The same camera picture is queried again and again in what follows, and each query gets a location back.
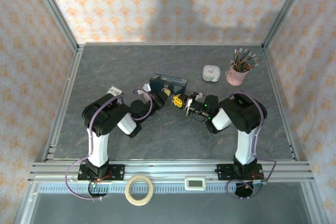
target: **white timer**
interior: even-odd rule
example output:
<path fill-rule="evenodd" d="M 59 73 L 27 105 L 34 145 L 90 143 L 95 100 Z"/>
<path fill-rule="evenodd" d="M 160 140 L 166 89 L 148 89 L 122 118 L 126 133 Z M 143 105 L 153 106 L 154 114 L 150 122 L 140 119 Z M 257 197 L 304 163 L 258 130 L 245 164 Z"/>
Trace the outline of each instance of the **white timer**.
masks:
<path fill-rule="evenodd" d="M 218 81 L 221 75 L 221 70 L 218 66 L 206 65 L 203 68 L 203 79 L 205 81 Z"/>

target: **blue box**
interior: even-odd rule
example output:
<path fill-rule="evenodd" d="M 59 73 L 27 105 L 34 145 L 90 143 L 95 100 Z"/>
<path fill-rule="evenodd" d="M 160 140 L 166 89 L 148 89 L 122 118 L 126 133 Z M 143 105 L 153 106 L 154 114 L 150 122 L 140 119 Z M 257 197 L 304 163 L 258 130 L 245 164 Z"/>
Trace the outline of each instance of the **blue box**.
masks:
<path fill-rule="evenodd" d="M 161 91 L 163 88 L 168 88 L 173 94 L 184 94 L 188 81 L 164 74 L 156 73 L 149 79 L 151 91 L 153 93 Z"/>

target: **orange floral wallpaper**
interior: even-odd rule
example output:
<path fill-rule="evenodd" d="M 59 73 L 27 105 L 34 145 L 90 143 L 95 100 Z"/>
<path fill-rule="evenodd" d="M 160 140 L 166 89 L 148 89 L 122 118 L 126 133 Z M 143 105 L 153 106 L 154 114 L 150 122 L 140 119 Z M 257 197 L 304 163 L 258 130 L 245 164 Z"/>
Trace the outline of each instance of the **orange floral wallpaper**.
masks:
<path fill-rule="evenodd" d="M 336 1 L 296 0 L 270 55 L 300 157 L 336 223 Z"/>
<path fill-rule="evenodd" d="M 13 223 L 72 50 L 43 0 L 0 0 L 0 222 Z"/>
<path fill-rule="evenodd" d="M 285 0 L 56 0 L 80 44 L 264 42 Z"/>

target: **tape roll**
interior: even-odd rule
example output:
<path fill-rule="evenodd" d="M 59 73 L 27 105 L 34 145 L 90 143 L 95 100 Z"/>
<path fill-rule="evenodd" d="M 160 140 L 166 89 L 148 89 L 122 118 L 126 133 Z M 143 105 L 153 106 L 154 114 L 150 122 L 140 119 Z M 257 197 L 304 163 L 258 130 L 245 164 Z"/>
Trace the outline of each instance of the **tape roll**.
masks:
<path fill-rule="evenodd" d="M 139 180 L 144 181 L 148 185 L 149 189 L 148 189 L 148 194 L 146 195 L 146 197 L 144 197 L 143 199 L 137 200 L 137 199 L 134 199 L 133 196 L 131 195 L 131 186 L 134 184 L 134 182 L 139 181 Z M 125 187 L 126 199 L 135 206 L 146 205 L 152 199 L 153 194 L 154 194 L 154 186 L 151 180 L 144 175 L 135 175 L 131 177 Z"/>

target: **pink cup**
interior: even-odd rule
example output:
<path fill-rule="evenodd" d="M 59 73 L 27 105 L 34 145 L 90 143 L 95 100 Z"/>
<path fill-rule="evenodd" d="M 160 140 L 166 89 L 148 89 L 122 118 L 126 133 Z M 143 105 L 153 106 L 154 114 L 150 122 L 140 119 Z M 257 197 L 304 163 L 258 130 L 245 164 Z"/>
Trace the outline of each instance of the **pink cup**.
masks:
<path fill-rule="evenodd" d="M 230 70 L 225 72 L 226 80 L 228 83 L 230 83 L 233 86 L 239 86 L 245 79 L 245 76 L 247 75 L 248 71 L 244 73 L 239 73 L 236 70 L 234 70 L 232 67 L 230 67 Z"/>

